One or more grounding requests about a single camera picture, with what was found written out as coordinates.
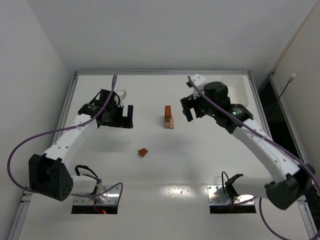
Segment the red-brown arch block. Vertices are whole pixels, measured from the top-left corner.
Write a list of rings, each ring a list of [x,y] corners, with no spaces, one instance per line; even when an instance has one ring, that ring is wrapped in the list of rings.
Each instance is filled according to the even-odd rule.
[[[170,105],[164,106],[164,118],[170,119],[172,117],[172,109]]]

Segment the long light wood plank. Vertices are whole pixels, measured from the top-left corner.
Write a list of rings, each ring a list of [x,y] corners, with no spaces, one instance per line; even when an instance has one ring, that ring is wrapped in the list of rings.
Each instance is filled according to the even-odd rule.
[[[169,122],[165,121],[164,122],[164,128],[165,129],[170,129],[171,128],[171,122],[170,121]]]

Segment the red-brown wedge block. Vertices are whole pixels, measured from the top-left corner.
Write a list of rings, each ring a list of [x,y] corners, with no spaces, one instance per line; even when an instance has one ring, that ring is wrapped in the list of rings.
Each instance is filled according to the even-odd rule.
[[[146,148],[142,148],[138,150],[138,154],[140,157],[144,157],[148,153],[148,150]]]

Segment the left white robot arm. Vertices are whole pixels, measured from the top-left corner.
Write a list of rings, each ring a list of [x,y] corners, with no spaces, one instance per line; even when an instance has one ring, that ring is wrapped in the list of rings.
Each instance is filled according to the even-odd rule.
[[[123,115],[125,90],[105,90],[84,104],[60,138],[41,155],[34,154],[28,162],[30,189],[49,198],[64,201],[68,196],[95,198],[101,194],[102,180],[95,175],[69,172],[76,152],[90,134],[101,126],[133,128],[133,105]]]

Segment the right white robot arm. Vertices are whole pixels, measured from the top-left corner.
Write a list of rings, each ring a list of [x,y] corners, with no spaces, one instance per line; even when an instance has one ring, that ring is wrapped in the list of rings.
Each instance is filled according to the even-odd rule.
[[[270,174],[270,178],[235,174],[222,184],[231,200],[241,195],[252,195],[265,198],[278,209],[286,210],[309,190],[315,172],[313,167],[276,145],[246,107],[231,103],[224,83],[188,77],[186,84],[193,88],[191,95],[180,100],[187,121],[193,120],[191,109],[196,118],[213,118],[218,126],[243,143]]]

